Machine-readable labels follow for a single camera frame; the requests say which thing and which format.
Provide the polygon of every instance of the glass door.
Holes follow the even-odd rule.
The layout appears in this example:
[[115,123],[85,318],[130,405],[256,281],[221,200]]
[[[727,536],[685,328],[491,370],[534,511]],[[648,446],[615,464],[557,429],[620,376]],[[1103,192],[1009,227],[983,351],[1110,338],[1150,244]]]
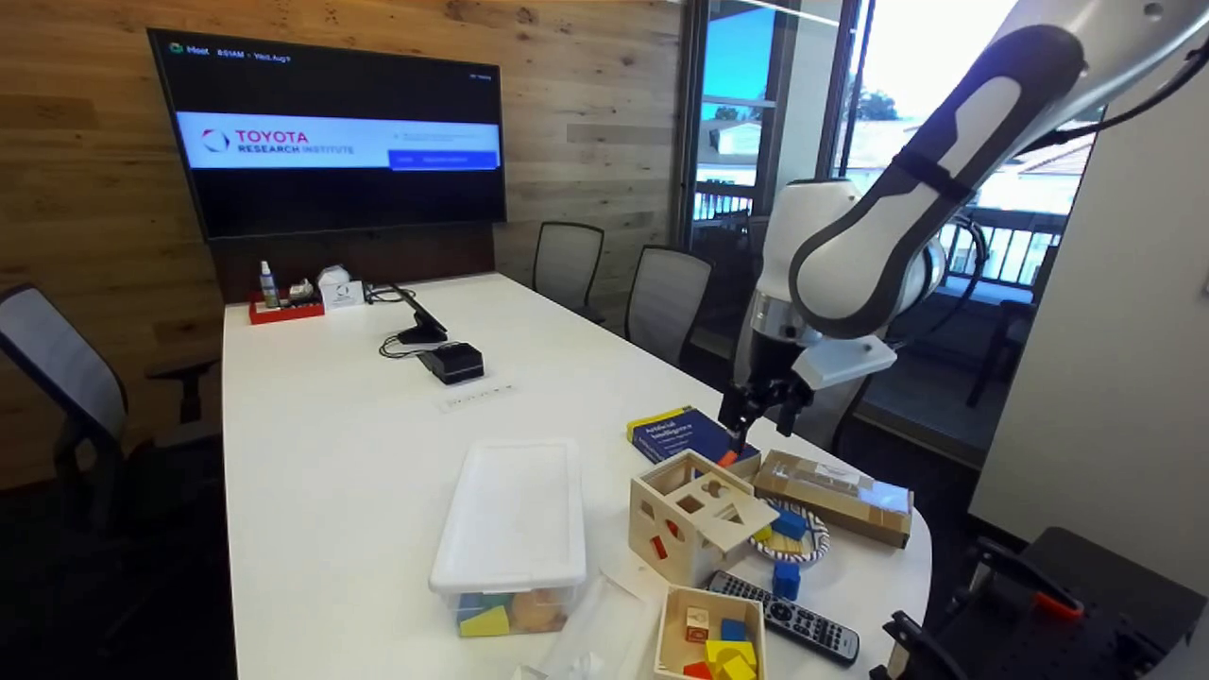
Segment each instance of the glass door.
[[716,264],[698,339],[729,354],[786,183],[831,173],[872,0],[698,0],[685,13],[678,237]]

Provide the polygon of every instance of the white plastic tray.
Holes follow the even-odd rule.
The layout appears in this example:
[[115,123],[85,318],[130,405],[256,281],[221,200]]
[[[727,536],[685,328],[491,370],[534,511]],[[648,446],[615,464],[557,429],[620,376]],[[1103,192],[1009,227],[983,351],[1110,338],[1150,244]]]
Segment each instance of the white plastic tray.
[[587,584],[573,444],[486,444],[465,456],[444,548],[439,592],[524,592]]

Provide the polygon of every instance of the bottle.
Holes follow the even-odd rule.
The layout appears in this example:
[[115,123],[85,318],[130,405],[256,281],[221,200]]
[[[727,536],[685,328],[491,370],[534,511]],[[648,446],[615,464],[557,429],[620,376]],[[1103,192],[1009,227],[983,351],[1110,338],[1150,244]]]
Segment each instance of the bottle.
[[262,261],[262,303],[265,303],[265,308],[279,308],[279,295],[275,295],[275,281],[274,281],[268,261]]

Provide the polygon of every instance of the tissue box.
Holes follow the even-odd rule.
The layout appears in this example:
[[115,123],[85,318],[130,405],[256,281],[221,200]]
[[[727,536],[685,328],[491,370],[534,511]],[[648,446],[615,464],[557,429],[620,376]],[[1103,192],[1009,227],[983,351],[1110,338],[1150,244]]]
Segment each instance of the tissue box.
[[753,483],[756,494],[808,507],[824,522],[847,526],[882,543],[903,548],[910,542],[910,487],[882,483],[872,478],[804,463],[784,451],[768,455]]
[[368,303],[368,288],[360,281],[320,281],[319,295],[326,299],[326,310],[347,310]]

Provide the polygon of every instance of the white wall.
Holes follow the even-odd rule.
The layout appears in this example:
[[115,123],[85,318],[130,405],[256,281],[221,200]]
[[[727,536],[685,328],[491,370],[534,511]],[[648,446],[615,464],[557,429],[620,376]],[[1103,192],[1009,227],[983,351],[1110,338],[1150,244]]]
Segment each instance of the white wall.
[[[1177,60],[1135,89],[1156,92]],[[1209,74],[1103,132],[970,514],[1209,592]]]

